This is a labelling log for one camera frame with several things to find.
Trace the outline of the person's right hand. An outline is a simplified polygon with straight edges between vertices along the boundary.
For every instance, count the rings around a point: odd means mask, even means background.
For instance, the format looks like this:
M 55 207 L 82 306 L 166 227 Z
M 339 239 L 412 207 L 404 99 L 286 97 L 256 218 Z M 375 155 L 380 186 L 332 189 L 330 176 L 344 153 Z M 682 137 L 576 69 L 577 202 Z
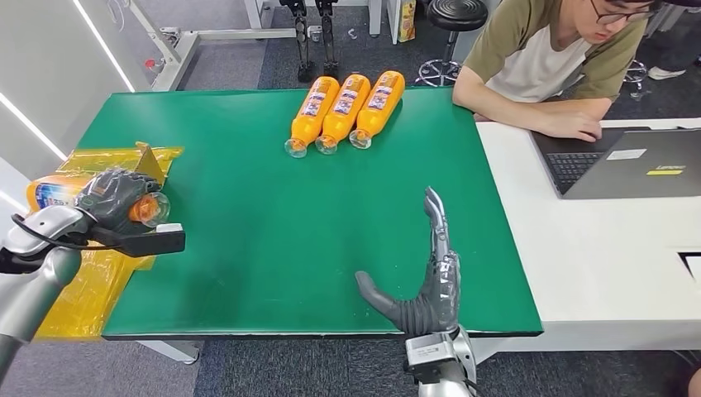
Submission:
M 548 114 L 536 130 L 543 135 L 595 142 L 602 138 L 599 120 L 582 112 L 556 112 Z

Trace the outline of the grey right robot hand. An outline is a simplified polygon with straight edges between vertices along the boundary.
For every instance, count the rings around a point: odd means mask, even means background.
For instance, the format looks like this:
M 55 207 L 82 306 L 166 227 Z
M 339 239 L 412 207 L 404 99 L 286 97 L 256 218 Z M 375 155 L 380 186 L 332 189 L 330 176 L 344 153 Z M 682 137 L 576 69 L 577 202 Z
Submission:
M 360 296 L 366 303 L 411 337 L 454 332 L 459 327 L 460 257 L 451 247 L 443 202 L 430 186 L 425 189 L 423 207 L 430 219 L 431 250 L 416 297 L 395 299 L 378 289 L 368 273 L 355 273 Z

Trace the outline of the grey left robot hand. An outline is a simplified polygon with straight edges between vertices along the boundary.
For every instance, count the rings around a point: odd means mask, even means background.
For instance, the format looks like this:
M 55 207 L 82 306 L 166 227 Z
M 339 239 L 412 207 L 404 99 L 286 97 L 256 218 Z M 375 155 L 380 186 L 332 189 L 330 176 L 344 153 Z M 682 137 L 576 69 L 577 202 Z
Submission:
M 129 210 L 143 196 L 160 190 L 161 184 L 149 175 L 112 168 L 90 179 L 75 196 L 74 206 L 107 230 L 127 235 L 143 234 L 151 228 L 132 221 Z

